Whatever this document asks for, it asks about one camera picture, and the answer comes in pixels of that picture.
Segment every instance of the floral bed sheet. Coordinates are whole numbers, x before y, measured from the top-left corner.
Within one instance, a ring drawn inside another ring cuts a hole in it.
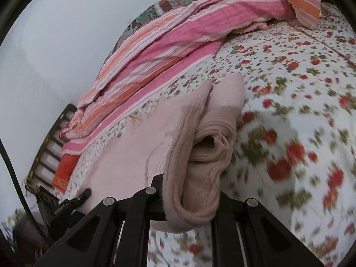
[[[356,239],[355,44],[339,11],[323,4],[315,30],[288,21],[232,36],[136,112],[149,111],[161,95],[240,72],[246,101],[221,190],[242,201],[258,199],[325,266],[337,266]],[[125,125],[121,121],[83,153],[65,197],[76,194],[105,143],[121,136]],[[147,265],[212,266],[210,236],[209,226],[186,234],[151,230]]]

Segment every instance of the wooden headboard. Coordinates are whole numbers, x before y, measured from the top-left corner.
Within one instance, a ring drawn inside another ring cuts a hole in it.
[[[75,111],[76,107],[73,104],[67,105],[47,134],[34,158],[30,172],[25,179],[25,188],[32,194],[35,193],[39,185],[49,191],[54,189],[52,180],[58,168],[64,145],[64,142],[59,138],[59,131],[69,122]]]

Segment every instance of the white sheet with red flowers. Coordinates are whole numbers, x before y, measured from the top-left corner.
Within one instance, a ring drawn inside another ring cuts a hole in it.
[[[289,21],[231,37],[136,113],[149,111],[161,95],[240,72],[246,101],[221,190],[238,200],[258,199],[325,266],[335,267],[356,239],[355,42],[338,10],[323,4],[315,30]],[[69,184],[73,196],[104,144],[125,125],[122,120],[83,153]],[[186,234],[151,230],[147,264],[211,266],[210,236],[209,226]]]

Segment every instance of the metal rivet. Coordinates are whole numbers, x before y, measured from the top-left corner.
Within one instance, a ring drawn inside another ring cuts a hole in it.
[[[259,202],[255,199],[248,199],[247,200],[247,205],[250,207],[256,207],[259,204]]]
[[[147,189],[146,189],[146,193],[148,193],[149,195],[152,195],[156,192],[156,188],[155,187],[152,187],[152,186],[149,186]]]
[[[104,204],[105,206],[110,206],[110,205],[112,205],[113,203],[114,203],[114,199],[111,198],[111,197],[107,197],[107,198],[105,198],[104,201],[103,201],[103,204]]]

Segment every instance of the red fabric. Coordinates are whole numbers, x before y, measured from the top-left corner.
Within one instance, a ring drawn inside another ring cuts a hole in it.
[[[64,154],[61,157],[52,185],[63,193],[67,189],[69,179],[71,178],[79,158],[80,156],[71,154]]]

